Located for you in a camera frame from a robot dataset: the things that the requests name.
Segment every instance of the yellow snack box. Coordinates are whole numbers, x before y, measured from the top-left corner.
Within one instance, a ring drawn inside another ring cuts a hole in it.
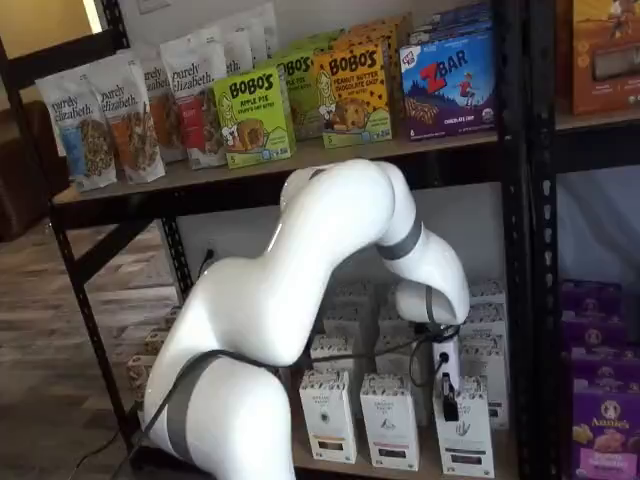
[[[314,55],[326,148],[391,139],[386,48],[381,41]]]
[[[334,49],[344,49],[354,45],[364,45],[371,42],[385,42],[388,55],[386,56],[387,72],[390,79],[390,103],[393,104],[395,118],[404,117],[404,105],[402,103],[402,73],[400,70],[400,55],[398,30],[393,24],[380,24],[378,26],[360,27],[347,33],[331,43]]]

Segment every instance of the white tea box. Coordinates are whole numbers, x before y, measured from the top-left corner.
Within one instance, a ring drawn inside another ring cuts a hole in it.
[[[460,373],[487,379],[491,428],[509,428],[509,393],[502,336],[466,337],[461,341]]]
[[[442,470],[447,475],[493,478],[486,380],[461,377],[455,400],[459,418],[448,422],[444,419],[441,389],[433,391]]]
[[[507,337],[507,321],[504,304],[476,303],[469,309],[469,315],[465,323],[460,327],[460,339],[478,335],[493,335],[502,337],[505,352],[509,351]],[[505,368],[507,370],[507,391],[509,391],[509,356],[505,355]]]
[[[355,463],[356,439],[348,392],[349,374],[344,370],[305,372],[300,399],[313,458]]]
[[[380,336],[415,336],[414,324],[400,317],[395,304],[390,303],[380,309],[380,315],[378,315],[378,330]]]
[[[352,337],[316,335],[311,344],[311,360],[322,359],[334,355],[352,355],[354,353],[354,340]],[[326,370],[346,370],[349,373],[349,397],[351,408],[357,417],[362,417],[360,406],[360,385],[364,367],[360,359],[345,359],[330,362],[314,362],[314,369],[322,372]]]
[[[376,343],[376,351],[386,350],[396,345],[402,345],[411,341],[411,337],[398,337],[384,335],[378,339]],[[415,346],[409,344],[400,350],[385,353],[384,355],[378,355],[376,357],[376,370],[378,373],[390,373],[395,375],[409,376],[409,365],[411,363],[411,351]],[[429,361],[431,359],[431,346],[429,344],[423,344],[420,346],[413,358],[413,378],[419,384],[426,383],[424,387],[416,387],[411,383],[411,396],[413,397],[413,403],[416,411],[416,421],[420,426],[426,426],[429,424],[429,418],[431,417],[431,384],[427,382],[429,379]]]
[[[368,373],[360,401],[373,466],[418,470],[420,446],[408,377]]]
[[[359,305],[368,308],[369,318],[375,318],[378,313],[375,286],[369,280],[340,283],[331,290],[329,298],[332,305]]]
[[[334,304],[324,312],[324,331],[331,336],[351,337],[356,353],[370,353],[378,337],[378,331],[377,325],[371,322],[367,315],[367,307]]]
[[[147,355],[158,355],[169,336],[169,330],[154,328],[144,339],[144,350]]]

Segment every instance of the orange box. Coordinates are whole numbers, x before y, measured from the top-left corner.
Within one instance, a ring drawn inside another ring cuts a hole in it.
[[[633,0],[574,0],[574,113],[640,105],[637,6]]]
[[[362,26],[355,31],[342,35],[331,43],[334,50],[344,50],[357,45],[365,45],[372,42],[385,42],[387,55],[385,65],[390,79],[390,98],[394,118],[404,117],[404,104],[402,102],[402,73],[400,71],[400,55],[398,53],[398,30],[393,24],[380,24],[378,26]]]
[[[386,42],[348,46],[313,57],[326,148],[390,140]]]

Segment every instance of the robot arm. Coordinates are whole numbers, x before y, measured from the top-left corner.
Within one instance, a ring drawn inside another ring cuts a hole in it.
[[[147,422],[202,352],[227,350],[273,366],[295,362],[331,273],[367,245],[376,244],[387,268],[407,280],[397,293],[401,315],[464,321],[469,297],[460,261],[418,220],[402,173],[367,160],[318,172],[291,175],[281,220],[260,257],[223,259],[195,284],[151,372]],[[184,384],[151,430],[156,444],[220,480],[294,478],[289,403],[275,377],[219,358]]]

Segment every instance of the product label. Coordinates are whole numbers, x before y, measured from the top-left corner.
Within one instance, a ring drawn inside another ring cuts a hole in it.
[[[580,450],[580,468],[587,478],[598,480],[629,480],[636,475],[638,456],[631,453],[599,453],[588,448]]]

